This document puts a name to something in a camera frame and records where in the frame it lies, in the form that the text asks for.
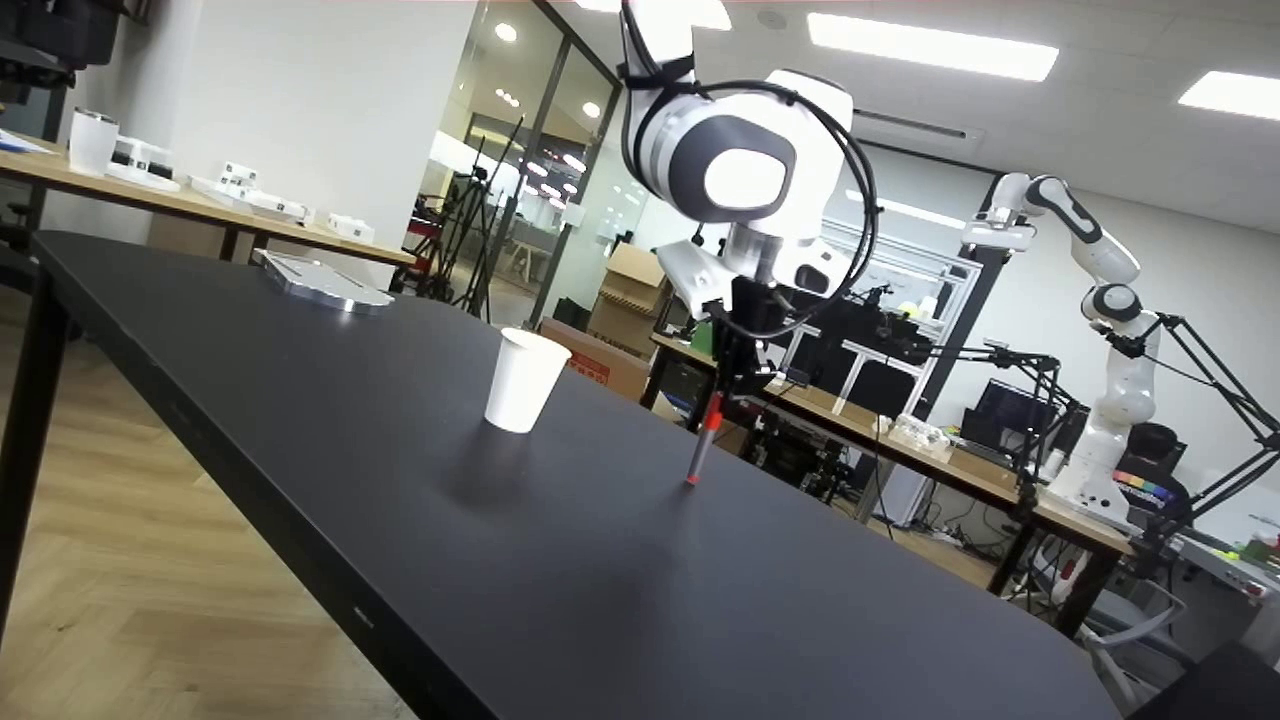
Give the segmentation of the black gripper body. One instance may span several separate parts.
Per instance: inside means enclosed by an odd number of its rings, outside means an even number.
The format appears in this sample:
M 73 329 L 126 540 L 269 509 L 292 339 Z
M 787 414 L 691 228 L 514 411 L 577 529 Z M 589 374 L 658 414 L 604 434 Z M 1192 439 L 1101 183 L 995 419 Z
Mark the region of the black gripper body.
M 783 289 L 735 277 L 731 296 L 710 307 L 710 354 L 721 368 L 757 368 L 760 347 L 787 339 L 795 305 Z

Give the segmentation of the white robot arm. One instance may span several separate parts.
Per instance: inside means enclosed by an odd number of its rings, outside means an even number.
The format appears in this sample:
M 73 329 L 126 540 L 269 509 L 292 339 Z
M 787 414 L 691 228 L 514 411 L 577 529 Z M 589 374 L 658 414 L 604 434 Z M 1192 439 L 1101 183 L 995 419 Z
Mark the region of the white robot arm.
M 686 316 L 710 322 L 714 389 L 757 391 L 777 374 L 769 347 L 843 296 L 877 249 L 857 104 L 791 66 L 707 83 L 674 0 L 619 0 L 619 48 L 622 166 L 681 216 L 727 228 L 722 249 L 674 239 L 657 260 Z

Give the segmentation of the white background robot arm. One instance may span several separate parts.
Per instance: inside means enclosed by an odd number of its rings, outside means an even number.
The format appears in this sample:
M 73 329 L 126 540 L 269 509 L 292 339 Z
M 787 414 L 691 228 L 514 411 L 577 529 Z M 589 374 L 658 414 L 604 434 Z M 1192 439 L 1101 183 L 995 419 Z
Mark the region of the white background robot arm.
M 1108 345 L 1104 391 L 1062 468 L 1049 479 L 1056 500 L 1125 529 L 1129 500 L 1117 484 L 1129 434 L 1156 414 L 1159 316 L 1138 301 L 1138 260 L 1072 197 L 1060 176 L 1004 173 L 991 178 L 966 239 L 1018 249 L 1031 220 L 1056 216 L 1072 234 L 1072 260 L 1089 270 L 1083 322 Z

